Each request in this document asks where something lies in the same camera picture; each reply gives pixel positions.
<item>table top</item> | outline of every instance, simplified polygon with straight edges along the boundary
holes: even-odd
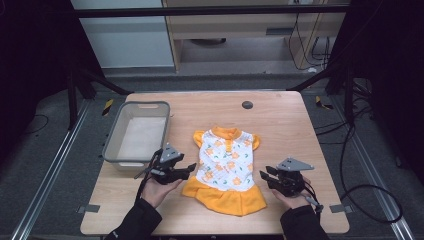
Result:
[[[127,101],[166,101],[171,106],[168,142],[185,154],[176,168],[198,162],[199,148],[193,141],[195,130],[213,126],[239,128],[261,138],[254,153],[253,179],[261,189],[267,207],[243,217],[208,210],[194,198],[181,195],[184,182],[157,208],[163,217],[155,235],[189,234],[282,234],[281,202],[262,180],[259,170],[275,167],[291,156],[312,164],[302,171],[312,181],[318,200],[324,205],[321,225],[327,233],[345,233],[349,223],[344,212],[332,213],[330,205],[340,204],[323,153],[316,138],[303,99],[298,92],[165,92],[131,94]],[[253,108],[242,103],[250,101]],[[118,171],[104,162],[90,204],[99,205],[97,213],[86,212],[81,232],[105,235],[119,226],[134,203],[141,179],[132,171]]]

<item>metal rail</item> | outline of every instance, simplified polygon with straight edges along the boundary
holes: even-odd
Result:
[[[40,187],[37,190],[34,198],[32,199],[27,211],[20,220],[18,226],[12,233],[12,240],[25,240],[28,238],[32,227],[34,226],[35,221],[38,218],[38,215],[41,212],[41,209],[44,206],[44,203],[47,200],[47,197],[52,189],[57,176],[60,173],[63,163],[65,162],[66,156],[68,155],[71,146],[80,130],[82,123],[87,115],[87,110],[90,105],[90,100],[84,100],[79,112],[79,118],[75,127],[72,130],[69,130],[65,136],[65,139],[62,142],[52,164],[50,165],[49,170],[44,176],[43,181],[41,182]]]
[[[335,109],[339,113],[340,117],[344,119],[344,114],[342,111],[343,104],[341,103],[341,100],[338,97],[331,97],[331,100],[333,101]],[[361,139],[356,133],[354,133],[352,137],[352,142],[356,152],[358,153],[359,162],[365,171],[365,175],[367,176],[368,181],[373,185],[388,189],[374,164],[372,163],[371,157],[368,155],[365,146],[362,144]],[[387,194],[383,194],[381,191],[375,191],[375,195],[387,219],[395,219],[397,216],[399,216],[399,210],[393,198]],[[391,227],[399,240],[415,239],[405,218],[402,217],[396,223],[392,223]]]
[[[230,15],[230,14],[285,14],[285,13],[341,13],[363,9],[363,6],[350,4],[312,5],[253,5],[253,6],[201,6],[166,8],[122,8],[122,9],[83,9],[71,11],[47,11],[55,17],[111,18],[111,17],[153,17],[190,15]]]

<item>orange skirt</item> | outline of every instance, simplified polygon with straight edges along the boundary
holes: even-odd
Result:
[[[265,199],[256,185],[244,192],[220,191],[192,176],[187,180],[182,194],[196,198],[210,210],[235,216],[245,216],[266,207]]]

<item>yellow object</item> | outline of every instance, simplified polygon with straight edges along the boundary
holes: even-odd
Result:
[[[107,100],[105,107],[103,108],[102,116],[107,116],[110,108],[112,107],[113,99]]]
[[[266,207],[253,182],[253,150],[260,138],[237,128],[214,127],[195,131],[199,170],[185,184],[182,194],[193,197],[213,211],[244,216]]]

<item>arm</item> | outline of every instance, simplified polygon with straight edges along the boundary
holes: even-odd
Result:
[[[280,223],[287,240],[329,239],[310,203],[306,201],[303,195],[293,198],[285,197],[275,189],[271,191],[283,203],[284,213],[280,218]]]
[[[146,200],[138,200],[121,225],[109,233],[106,240],[148,239],[162,221],[160,214]]]
[[[310,205],[287,210],[280,219],[287,240],[329,239]]]
[[[144,240],[149,239],[150,234],[162,221],[162,217],[156,211],[166,195],[178,187],[181,179],[167,185],[161,185],[154,179],[149,179],[143,189],[141,198],[127,213],[121,225],[106,237],[106,240]]]

